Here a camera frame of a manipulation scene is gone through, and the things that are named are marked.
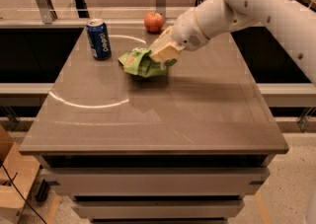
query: blue can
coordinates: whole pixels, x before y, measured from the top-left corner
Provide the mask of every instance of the blue can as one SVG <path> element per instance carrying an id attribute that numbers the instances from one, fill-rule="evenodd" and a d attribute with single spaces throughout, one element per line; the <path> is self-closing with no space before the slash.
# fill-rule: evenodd
<path id="1" fill-rule="evenodd" d="M 87 34 L 92 50 L 92 55 L 97 60 L 111 57 L 111 47 L 107 25 L 101 19 L 93 19 L 87 23 Z"/>

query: can top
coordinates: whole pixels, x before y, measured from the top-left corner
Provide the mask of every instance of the can top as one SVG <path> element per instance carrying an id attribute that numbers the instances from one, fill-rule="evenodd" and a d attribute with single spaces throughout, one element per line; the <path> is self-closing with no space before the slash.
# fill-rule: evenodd
<path id="1" fill-rule="evenodd" d="M 90 27 L 97 27 L 99 25 L 102 25 L 104 21 L 102 19 L 92 19 L 88 21 L 88 26 Z"/>

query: workbench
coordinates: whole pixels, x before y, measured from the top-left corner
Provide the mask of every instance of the workbench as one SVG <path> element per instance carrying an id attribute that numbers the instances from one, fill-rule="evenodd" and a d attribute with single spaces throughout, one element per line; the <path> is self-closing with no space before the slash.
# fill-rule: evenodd
<path id="1" fill-rule="evenodd" d="M 91 222 L 226 223 L 288 151 L 231 34 L 143 79 L 118 57 L 157 35 L 107 24 L 112 57 L 95 60 L 83 30 L 21 153 Z"/>

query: apple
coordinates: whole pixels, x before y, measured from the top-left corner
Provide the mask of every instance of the apple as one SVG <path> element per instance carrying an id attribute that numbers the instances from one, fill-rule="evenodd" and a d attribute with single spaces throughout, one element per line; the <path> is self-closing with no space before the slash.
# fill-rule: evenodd
<path id="1" fill-rule="evenodd" d="M 159 33 L 164 25 L 164 18 L 157 12 L 149 12 L 144 17 L 144 25 L 148 32 Z"/>

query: soda can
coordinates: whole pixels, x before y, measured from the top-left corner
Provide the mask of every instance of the soda can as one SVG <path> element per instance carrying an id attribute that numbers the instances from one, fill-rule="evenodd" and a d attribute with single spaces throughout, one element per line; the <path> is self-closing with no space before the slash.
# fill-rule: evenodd
<path id="1" fill-rule="evenodd" d="M 97 60 L 111 57 L 111 47 L 107 25 L 101 19 L 93 19 L 87 23 L 87 34 L 92 50 L 92 55 Z"/>

